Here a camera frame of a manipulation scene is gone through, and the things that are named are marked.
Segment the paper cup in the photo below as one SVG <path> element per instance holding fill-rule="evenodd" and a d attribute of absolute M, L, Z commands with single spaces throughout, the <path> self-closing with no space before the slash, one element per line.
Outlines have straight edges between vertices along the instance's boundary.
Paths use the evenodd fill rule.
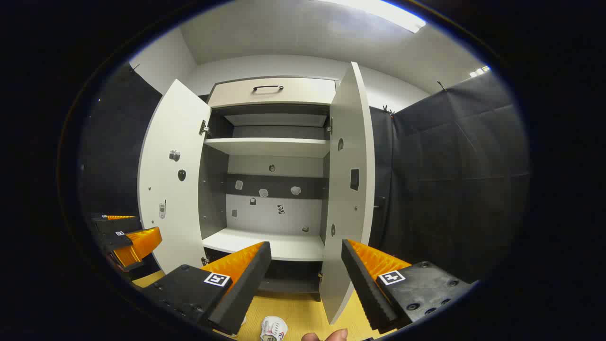
<path fill-rule="evenodd" d="M 282 341 L 287 331 L 288 326 L 284 320 L 267 316 L 261 323 L 261 341 Z"/>

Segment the door hinge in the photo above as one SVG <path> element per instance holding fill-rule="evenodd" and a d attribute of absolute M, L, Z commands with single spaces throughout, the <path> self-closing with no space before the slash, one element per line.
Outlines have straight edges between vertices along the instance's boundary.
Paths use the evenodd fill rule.
<path fill-rule="evenodd" d="M 206 120 L 202 120 L 202 125 L 200 126 L 198 134 L 202 135 L 202 133 L 208 132 L 208 134 L 211 135 L 209 129 L 210 128 L 206 126 Z"/>
<path fill-rule="evenodd" d="M 328 124 L 328 127 L 326 127 L 326 131 L 330 133 L 330 135 L 333 134 L 333 118 L 330 118 L 330 122 Z"/>

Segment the ceiling light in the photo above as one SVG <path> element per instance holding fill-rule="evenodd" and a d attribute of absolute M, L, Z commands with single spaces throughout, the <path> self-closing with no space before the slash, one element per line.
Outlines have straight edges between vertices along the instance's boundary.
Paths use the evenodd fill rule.
<path fill-rule="evenodd" d="M 489 67 L 487 67 L 487 66 L 482 66 L 481 68 L 479 68 L 479 69 L 477 69 L 477 70 L 475 70 L 475 71 L 470 72 L 470 73 L 469 73 L 469 77 L 475 77 L 475 76 L 479 76 L 479 75 L 481 75 L 481 74 L 483 74 L 483 73 L 487 73 L 488 71 L 490 71 L 490 68 L 489 68 Z"/>
<path fill-rule="evenodd" d="M 416 33 L 425 26 L 425 21 L 405 10 L 381 0 L 318 0 L 332 2 L 362 10 L 372 15 L 380 16 L 385 20 L 401 26 L 412 33 Z"/>

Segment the shelf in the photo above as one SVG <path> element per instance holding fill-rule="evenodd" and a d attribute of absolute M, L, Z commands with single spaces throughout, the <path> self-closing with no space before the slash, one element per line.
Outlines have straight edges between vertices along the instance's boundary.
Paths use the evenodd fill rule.
<path fill-rule="evenodd" d="M 330 150 L 327 140 L 305 138 L 209 138 L 204 144 L 229 155 L 324 158 Z"/>
<path fill-rule="evenodd" d="M 268 234 L 225 228 L 203 239 L 202 243 L 206 248 L 232 253 L 262 241 L 270 242 L 273 260 L 324 260 L 324 244 L 319 235 Z"/>
<path fill-rule="evenodd" d="M 271 279 L 264 278 L 259 291 L 292 292 L 295 294 L 315 294 L 320 292 L 320 280 L 315 279 Z"/>

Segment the white shelf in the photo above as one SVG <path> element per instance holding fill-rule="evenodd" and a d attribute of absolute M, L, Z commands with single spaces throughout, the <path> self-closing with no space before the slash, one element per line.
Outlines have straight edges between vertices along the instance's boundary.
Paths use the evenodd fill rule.
<path fill-rule="evenodd" d="M 326 140 L 306 138 L 209 138 L 204 144 L 229 155 L 324 158 L 330 150 Z"/>
<path fill-rule="evenodd" d="M 225 228 L 203 239 L 202 244 L 206 248 L 232 253 L 262 241 L 270 242 L 273 260 L 324 260 L 324 244 L 319 235 L 268 234 Z"/>

